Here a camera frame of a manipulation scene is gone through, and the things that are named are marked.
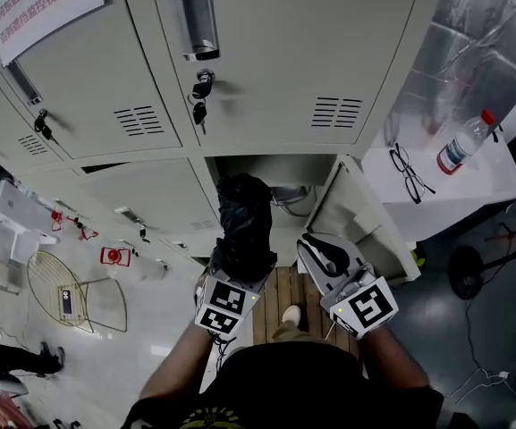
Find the plastic bottle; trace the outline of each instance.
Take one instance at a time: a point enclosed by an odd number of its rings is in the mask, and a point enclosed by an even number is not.
[[[476,153],[492,133],[494,123],[494,115],[488,110],[482,110],[479,117],[466,121],[456,132],[453,141],[438,153],[436,161],[440,169],[447,175],[452,175],[461,168],[462,163]]]

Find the aluminum foil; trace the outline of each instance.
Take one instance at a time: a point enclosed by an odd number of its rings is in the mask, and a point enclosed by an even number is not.
[[[439,0],[384,143],[423,148],[484,108],[500,122],[514,105],[516,0]]]

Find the black stand base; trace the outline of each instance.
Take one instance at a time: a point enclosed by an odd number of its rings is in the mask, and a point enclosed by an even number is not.
[[[448,280],[454,293],[461,299],[473,299],[484,283],[482,257],[473,247],[454,251],[448,265]]]

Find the black shirt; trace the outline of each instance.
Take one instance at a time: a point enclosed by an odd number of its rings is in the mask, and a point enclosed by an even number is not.
[[[432,428],[442,403],[429,388],[375,386],[334,346],[294,341],[234,353],[194,400],[140,400],[123,429]]]

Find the key ring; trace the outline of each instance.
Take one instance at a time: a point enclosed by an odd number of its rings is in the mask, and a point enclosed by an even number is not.
[[[188,103],[192,106],[196,106],[196,104],[193,104],[192,101],[190,100],[190,97],[191,97],[191,94],[188,94],[188,96],[186,96],[186,100],[188,100]],[[206,104],[206,99],[205,98],[195,98],[195,100],[198,100],[197,103],[199,102],[204,102],[204,105]]]

